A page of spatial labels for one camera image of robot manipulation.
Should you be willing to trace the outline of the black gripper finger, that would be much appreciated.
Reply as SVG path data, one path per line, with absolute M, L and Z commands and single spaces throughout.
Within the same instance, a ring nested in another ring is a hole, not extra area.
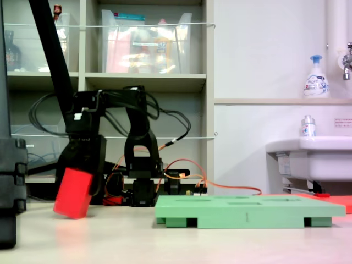
M 56 184 L 60 184 L 66 168 L 76 167 L 76 158 L 78 157 L 78 149 L 74 147 L 66 147 L 60 154 L 56 165 Z
M 105 158 L 100 154 L 91 154 L 89 158 L 90 172 L 92 173 L 92 182 L 89 194 L 92 196 L 90 204 L 102 204 L 105 195 L 104 184 L 104 166 Z

